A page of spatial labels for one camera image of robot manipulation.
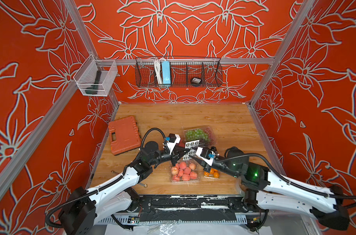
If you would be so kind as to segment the fruit sticker sheet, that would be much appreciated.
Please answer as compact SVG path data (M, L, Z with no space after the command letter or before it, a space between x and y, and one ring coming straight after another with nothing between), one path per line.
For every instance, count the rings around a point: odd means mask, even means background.
M183 160L187 161L190 160L191 157L195 156L196 150L194 148L197 148L199 146L200 140L194 140L190 142L185 143L185 148L189 149L189 151L183 156Z

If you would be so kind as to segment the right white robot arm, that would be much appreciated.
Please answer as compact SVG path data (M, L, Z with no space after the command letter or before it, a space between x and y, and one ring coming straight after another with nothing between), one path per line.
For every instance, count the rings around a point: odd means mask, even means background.
M261 154L229 148L225 156L211 149L195 147L192 159L205 171L217 170L239 178L244 186L244 205L248 210L279 210L305 214L319 224L346 231L348 210L356 207L356 196L345 195L341 187L309 185L277 172Z

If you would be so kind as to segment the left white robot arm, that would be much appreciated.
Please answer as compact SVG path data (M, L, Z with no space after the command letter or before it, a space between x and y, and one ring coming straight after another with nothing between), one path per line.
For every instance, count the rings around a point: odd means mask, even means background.
M77 188L68 201L54 207L45 217L45 224L62 228L68 235L86 235L102 219L119 211L139 206L139 195L133 186L145 180L159 164L176 164L189 149L167 143L160 150L156 142L147 142L136 158L115 177L87 190Z

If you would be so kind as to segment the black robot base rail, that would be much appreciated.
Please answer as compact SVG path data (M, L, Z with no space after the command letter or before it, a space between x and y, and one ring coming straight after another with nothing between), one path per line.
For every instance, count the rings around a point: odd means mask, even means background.
M124 225L214 223L246 225L251 219L239 195L142 195L134 211L114 217Z

